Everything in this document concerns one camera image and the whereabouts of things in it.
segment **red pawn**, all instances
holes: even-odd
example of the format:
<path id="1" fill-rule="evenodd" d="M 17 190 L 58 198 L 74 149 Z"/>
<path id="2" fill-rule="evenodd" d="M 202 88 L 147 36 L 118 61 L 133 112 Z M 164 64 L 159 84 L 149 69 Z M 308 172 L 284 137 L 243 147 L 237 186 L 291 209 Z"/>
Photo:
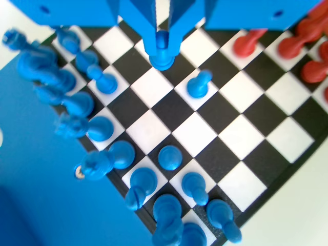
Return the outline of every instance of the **red pawn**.
<path id="1" fill-rule="evenodd" d="M 247 35 L 237 38 L 233 45 L 234 53 L 242 58 L 253 54 L 258 40 L 265 34 L 266 31 L 267 28 L 253 29 L 250 30 Z"/>
<path id="2" fill-rule="evenodd" d="M 301 71 L 302 78 L 308 83 L 317 83 L 323 81 L 327 76 L 328 62 L 309 61 Z"/>

